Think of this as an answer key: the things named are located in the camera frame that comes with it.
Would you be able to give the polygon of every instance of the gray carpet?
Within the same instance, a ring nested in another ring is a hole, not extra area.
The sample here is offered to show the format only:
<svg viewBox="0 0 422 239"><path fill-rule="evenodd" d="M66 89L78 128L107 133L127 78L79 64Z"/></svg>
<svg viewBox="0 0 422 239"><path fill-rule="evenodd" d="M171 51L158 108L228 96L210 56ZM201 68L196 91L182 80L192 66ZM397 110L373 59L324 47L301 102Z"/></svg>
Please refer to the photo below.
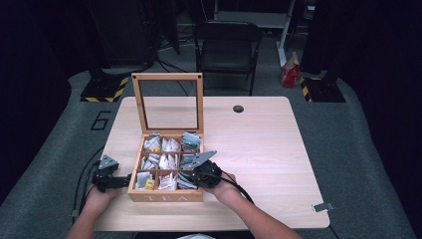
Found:
<svg viewBox="0 0 422 239"><path fill-rule="evenodd" d="M277 38L266 37L260 51L254 96L284 96L291 101L331 226L340 238L415 238L397 195L368 132L365 116L353 90L338 85L345 104L307 103L300 86L285 89L276 52ZM159 52L162 60L193 72L194 52L183 43L178 56L172 49ZM291 49L301 55L300 46ZM127 69L114 69L121 72ZM164 72L154 64L148 72ZM73 92L66 110L28 170L0 208L0 238L64 238L71 227L78 176L89 158L106 143L117 112L116 103L81 103L80 93L90 76L69 79ZM247 93L206 91L206 96ZM131 83L123 97L133 96ZM91 130L100 111L109 121L105 130ZM335 238L328 229L298 230L305 238ZM132 238L133 233L99 232L98 238Z"/></svg>

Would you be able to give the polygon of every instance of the open box lid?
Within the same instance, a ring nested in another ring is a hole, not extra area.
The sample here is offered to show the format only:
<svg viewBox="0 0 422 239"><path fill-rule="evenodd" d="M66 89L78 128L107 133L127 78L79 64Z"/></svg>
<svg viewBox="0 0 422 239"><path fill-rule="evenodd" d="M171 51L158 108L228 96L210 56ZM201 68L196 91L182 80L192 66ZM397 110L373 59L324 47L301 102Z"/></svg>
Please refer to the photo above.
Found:
<svg viewBox="0 0 422 239"><path fill-rule="evenodd" d="M134 73L143 134L204 133L202 73Z"/></svg>

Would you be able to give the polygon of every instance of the chair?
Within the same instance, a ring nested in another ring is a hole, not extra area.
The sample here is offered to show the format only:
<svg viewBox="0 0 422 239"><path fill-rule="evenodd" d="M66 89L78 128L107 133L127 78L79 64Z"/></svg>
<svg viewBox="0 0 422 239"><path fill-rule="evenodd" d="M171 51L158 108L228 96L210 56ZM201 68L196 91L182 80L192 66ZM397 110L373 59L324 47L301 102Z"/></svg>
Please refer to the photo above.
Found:
<svg viewBox="0 0 422 239"><path fill-rule="evenodd" d="M252 23L211 20L199 24L194 29L196 71L204 78L205 73L242 74L246 81L251 76L251 96L262 37L261 29Z"/></svg>

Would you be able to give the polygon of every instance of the wooden box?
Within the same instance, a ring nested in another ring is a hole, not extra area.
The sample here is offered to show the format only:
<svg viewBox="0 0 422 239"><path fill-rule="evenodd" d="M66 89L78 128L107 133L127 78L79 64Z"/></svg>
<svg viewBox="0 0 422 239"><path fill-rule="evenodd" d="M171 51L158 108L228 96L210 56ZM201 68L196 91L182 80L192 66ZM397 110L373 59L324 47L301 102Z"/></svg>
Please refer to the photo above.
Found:
<svg viewBox="0 0 422 239"><path fill-rule="evenodd" d="M192 170L180 169L180 159L192 151L167 152L147 151L146 140L159 135L160 139L173 138L181 143L184 132L193 132L201 137L199 150L204 148L203 82L200 73L136 73L132 74L133 88L139 113L142 137L136 156L133 173L128 187L128 195L135 202L200 202L202 189L158 189L159 177L179 172L191 174ZM177 155L176 169L144 169L143 158L152 154L159 156ZM138 189L137 174L149 172L155 181L153 189Z"/></svg>

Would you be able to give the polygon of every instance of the wooden table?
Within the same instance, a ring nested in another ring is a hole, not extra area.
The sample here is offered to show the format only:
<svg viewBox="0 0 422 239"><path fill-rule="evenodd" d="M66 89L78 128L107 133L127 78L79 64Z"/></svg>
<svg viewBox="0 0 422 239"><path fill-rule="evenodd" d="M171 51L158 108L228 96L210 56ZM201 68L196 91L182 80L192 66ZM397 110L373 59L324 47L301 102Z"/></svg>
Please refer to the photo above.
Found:
<svg viewBox="0 0 422 239"><path fill-rule="evenodd" d="M245 110L237 114L233 106ZM326 211L292 107L283 97L204 98L205 151L236 175L256 205L292 228L324 228ZM132 173L141 128L135 98L121 102L104 154L119 162L115 176ZM127 189L98 220L98 231L245 230L242 220L204 192L204 202L136 202Z"/></svg>

